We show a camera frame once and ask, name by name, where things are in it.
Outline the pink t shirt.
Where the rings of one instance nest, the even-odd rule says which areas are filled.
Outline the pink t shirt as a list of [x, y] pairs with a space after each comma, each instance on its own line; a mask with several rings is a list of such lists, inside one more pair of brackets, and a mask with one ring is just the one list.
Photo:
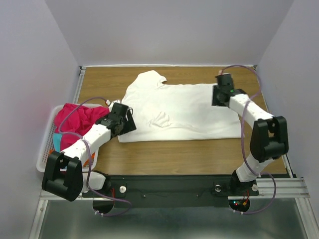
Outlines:
[[61, 151], [74, 144], [79, 139], [77, 135], [84, 136], [99, 118], [110, 112], [103, 106], [95, 108], [81, 106], [73, 113], [76, 107], [75, 104], [67, 103], [54, 118], [53, 123], [56, 127], [54, 133], [62, 134]]

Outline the white t shirt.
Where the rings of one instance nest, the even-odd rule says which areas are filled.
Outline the white t shirt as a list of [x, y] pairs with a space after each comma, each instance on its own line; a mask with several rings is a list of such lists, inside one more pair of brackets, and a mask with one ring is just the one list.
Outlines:
[[138, 74], [122, 99], [132, 108], [137, 129], [119, 136], [119, 142], [240, 138], [237, 113], [212, 106], [213, 86], [168, 85], [154, 70]]

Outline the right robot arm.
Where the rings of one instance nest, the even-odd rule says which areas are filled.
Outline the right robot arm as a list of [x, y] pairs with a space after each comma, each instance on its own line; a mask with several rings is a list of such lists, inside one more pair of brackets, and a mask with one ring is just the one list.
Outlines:
[[242, 89], [235, 89], [231, 74], [220, 74], [216, 80], [212, 105], [228, 107], [242, 118], [241, 137], [245, 123], [252, 128], [250, 154], [243, 156], [243, 164], [232, 173], [229, 182], [231, 192], [241, 194], [253, 186], [265, 167], [288, 152], [287, 121], [263, 110]]

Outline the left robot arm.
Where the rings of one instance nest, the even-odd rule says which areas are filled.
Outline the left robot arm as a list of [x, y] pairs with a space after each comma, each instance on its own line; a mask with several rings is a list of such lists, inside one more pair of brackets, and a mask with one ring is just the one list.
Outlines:
[[99, 196], [108, 195], [111, 184], [104, 175], [92, 171], [91, 155], [112, 138], [136, 130], [132, 111], [127, 105], [113, 103], [111, 112], [99, 118], [74, 144], [50, 153], [42, 189], [68, 201], [90, 189]]

